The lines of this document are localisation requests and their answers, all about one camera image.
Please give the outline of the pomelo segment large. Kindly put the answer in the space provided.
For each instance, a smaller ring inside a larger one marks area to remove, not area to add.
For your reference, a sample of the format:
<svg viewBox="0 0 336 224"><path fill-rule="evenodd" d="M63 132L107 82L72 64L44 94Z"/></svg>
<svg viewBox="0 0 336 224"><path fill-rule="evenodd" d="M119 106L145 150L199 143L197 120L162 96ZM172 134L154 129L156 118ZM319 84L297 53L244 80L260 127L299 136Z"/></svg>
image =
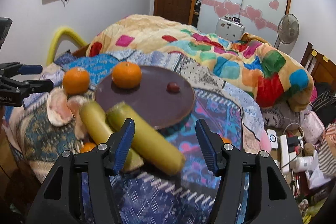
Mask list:
<svg viewBox="0 0 336 224"><path fill-rule="evenodd" d="M52 125L62 127L74 118L67 102L67 95L62 88L54 88L50 91L46 106L47 116Z"/></svg>

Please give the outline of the large orange back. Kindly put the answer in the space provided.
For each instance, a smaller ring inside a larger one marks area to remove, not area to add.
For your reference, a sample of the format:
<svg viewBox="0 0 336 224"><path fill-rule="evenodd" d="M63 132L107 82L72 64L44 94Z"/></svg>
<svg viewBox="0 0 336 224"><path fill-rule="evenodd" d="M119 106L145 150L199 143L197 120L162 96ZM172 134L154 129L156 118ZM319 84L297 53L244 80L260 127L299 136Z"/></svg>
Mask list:
<svg viewBox="0 0 336 224"><path fill-rule="evenodd" d="M62 85L69 95L85 93L90 85L90 75L82 67L72 68L65 73Z"/></svg>

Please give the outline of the pomelo segment small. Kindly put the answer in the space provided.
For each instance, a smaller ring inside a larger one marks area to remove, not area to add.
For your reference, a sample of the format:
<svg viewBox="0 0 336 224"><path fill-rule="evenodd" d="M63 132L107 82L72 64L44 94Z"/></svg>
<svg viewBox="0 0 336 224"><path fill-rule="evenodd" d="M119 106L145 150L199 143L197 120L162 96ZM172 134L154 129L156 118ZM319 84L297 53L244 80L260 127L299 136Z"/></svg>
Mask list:
<svg viewBox="0 0 336 224"><path fill-rule="evenodd" d="M87 102L88 100L83 96L73 96L67 101L67 106L75 119L75 136L78 140L83 140L88 135L87 128L79 114L80 108Z"/></svg>

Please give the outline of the sugarcane piece front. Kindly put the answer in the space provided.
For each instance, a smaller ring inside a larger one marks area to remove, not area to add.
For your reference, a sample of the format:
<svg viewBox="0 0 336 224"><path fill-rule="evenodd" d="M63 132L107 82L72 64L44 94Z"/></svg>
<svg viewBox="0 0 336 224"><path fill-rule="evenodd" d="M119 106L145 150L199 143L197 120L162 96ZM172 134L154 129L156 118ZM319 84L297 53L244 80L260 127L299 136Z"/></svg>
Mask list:
<svg viewBox="0 0 336 224"><path fill-rule="evenodd" d="M115 133L115 131L108 125L106 114L97 102L85 102L79 109L79 115L90 137L97 145L106 143L110 135ZM143 158L131 148L122 170L124 172L130 172L143 165Z"/></svg>

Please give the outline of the sugarcane piece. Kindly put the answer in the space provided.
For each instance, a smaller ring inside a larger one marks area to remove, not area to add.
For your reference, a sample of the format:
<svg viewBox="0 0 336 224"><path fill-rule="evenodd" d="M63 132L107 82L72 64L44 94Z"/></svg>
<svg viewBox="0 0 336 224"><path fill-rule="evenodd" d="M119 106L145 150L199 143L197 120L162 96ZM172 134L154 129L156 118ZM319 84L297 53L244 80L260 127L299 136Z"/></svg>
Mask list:
<svg viewBox="0 0 336 224"><path fill-rule="evenodd" d="M97 145L106 143L110 135L115 133L115 131L108 125L106 114L97 102L85 102L79 109L79 115L90 137ZM130 172L143 165L143 158L131 148L122 170L124 172Z"/></svg>
<svg viewBox="0 0 336 224"><path fill-rule="evenodd" d="M116 130L122 127L127 118L132 119L135 124L132 149L163 173L175 176L183 169L186 161L183 153L125 102L120 102L110 108L106 112L106 118Z"/></svg>

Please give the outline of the small tangerine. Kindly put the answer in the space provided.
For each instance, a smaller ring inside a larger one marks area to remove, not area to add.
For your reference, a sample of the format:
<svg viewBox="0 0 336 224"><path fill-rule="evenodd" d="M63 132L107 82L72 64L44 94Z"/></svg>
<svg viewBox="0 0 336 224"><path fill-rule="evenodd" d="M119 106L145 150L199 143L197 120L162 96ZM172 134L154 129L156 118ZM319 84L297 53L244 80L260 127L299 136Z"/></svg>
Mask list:
<svg viewBox="0 0 336 224"><path fill-rule="evenodd" d="M224 143L232 143L231 141L230 141L230 139L227 139L227 138L225 138L225 137L222 137L222 141L224 142Z"/></svg>
<svg viewBox="0 0 336 224"><path fill-rule="evenodd" d="M86 153L90 152L92 149L96 147L95 143L92 142L86 142L83 144L83 146L80 148L80 153Z"/></svg>

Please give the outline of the large orange with sticker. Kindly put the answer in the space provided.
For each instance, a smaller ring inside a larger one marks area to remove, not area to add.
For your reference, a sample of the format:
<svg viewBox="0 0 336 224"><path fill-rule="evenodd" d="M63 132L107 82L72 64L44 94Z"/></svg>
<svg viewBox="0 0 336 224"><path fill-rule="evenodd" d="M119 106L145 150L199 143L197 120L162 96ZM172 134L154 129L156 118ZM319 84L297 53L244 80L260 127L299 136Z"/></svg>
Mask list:
<svg viewBox="0 0 336 224"><path fill-rule="evenodd" d="M123 61L114 66L112 81L121 89L133 89L140 85L142 71L139 65Z"/></svg>

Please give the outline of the small dark red fruit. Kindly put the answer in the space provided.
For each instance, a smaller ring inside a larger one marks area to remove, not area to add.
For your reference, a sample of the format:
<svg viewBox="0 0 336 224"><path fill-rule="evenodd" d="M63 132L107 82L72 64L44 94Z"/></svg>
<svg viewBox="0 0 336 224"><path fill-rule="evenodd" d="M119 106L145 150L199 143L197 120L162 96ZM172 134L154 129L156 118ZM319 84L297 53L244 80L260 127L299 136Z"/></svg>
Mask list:
<svg viewBox="0 0 336 224"><path fill-rule="evenodd" d="M179 93L180 92L180 87L177 83L171 82L167 84L166 90L169 93Z"/></svg>

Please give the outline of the white power strip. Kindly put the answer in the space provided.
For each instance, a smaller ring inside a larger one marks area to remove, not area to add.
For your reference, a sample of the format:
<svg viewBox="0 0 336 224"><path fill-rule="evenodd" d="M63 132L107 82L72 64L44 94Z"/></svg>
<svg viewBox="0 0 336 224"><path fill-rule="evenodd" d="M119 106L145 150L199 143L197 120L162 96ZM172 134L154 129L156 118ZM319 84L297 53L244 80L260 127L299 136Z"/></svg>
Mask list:
<svg viewBox="0 0 336 224"><path fill-rule="evenodd" d="M280 169L282 174L286 175L290 172L290 167L289 167L288 141L285 134L280 136L280 151L281 151Z"/></svg>

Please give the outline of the pink quilted pouch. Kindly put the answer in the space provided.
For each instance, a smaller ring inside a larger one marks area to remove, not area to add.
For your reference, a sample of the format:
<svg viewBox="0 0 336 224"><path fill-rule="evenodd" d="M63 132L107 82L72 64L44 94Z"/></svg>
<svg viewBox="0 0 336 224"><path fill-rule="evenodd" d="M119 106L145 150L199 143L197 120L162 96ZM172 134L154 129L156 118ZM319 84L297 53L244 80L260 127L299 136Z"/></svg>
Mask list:
<svg viewBox="0 0 336 224"><path fill-rule="evenodd" d="M325 132L325 126L313 111L304 116L301 128L305 141L311 144L316 144Z"/></svg>

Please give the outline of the black bag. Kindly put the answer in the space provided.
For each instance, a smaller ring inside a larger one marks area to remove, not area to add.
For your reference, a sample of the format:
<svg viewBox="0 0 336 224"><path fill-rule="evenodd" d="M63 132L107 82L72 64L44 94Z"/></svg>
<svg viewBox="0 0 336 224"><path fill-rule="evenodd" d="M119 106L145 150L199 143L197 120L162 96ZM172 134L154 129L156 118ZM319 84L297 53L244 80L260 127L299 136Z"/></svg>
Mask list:
<svg viewBox="0 0 336 224"><path fill-rule="evenodd" d="M317 98L311 103L312 110L327 127L335 121L335 93L328 83L316 83Z"/></svg>

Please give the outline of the wooden bed headboard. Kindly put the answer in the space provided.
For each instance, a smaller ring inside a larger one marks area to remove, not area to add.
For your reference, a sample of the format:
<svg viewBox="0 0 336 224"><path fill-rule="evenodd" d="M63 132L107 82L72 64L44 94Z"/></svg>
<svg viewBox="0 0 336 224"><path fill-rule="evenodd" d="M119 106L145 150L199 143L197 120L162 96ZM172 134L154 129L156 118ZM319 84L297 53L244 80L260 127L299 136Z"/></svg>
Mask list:
<svg viewBox="0 0 336 224"><path fill-rule="evenodd" d="M311 74L316 83L327 83L335 92L335 63L313 48L308 42L301 65Z"/></svg>

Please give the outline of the standing electric fan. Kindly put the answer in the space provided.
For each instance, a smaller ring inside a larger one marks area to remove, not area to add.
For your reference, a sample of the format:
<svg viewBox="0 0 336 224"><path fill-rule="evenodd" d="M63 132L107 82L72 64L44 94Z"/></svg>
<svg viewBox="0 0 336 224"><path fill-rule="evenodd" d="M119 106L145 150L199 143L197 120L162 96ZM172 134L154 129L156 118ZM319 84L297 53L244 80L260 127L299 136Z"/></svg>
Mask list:
<svg viewBox="0 0 336 224"><path fill-rule="evenodd" d="M279 49L280 44L293 44L299 36L299 22L294 14L286 14L277 27L277 39L274 48Z"/></svg>

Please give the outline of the white box appliance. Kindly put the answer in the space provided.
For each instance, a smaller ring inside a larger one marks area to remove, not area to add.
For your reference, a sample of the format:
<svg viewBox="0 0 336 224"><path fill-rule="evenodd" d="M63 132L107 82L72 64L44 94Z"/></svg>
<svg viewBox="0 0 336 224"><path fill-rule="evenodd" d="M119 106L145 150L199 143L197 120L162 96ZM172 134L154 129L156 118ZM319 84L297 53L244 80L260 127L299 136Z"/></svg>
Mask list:
<svg viewBox="0 0 336 224"><path fill-rule="evenodd" d="M241 24L240 18L224 16L218 19L215 33L226 40L236 41L245 32L245 26Z"/></svg>

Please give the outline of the yellow foam padded rail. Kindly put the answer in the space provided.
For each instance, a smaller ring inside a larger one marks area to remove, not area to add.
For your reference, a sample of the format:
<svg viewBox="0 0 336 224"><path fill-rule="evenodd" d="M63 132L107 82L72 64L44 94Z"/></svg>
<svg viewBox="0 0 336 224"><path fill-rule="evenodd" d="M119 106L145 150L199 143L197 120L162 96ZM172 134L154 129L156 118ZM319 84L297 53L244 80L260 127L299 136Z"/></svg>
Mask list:
<svg viewBox="0 0 336 224"><path fill-rule="evenodd" d="M54 33L54 36L51 40L49 51L46 58L46 65L50 65L53 63L59 44L62 42L63 38L70 39L70 41L76 47L78 47L78 49L81 49L88 45L88 43L84 39L82 39L81 36L72 28L65 26L59 27Z"/></svg>

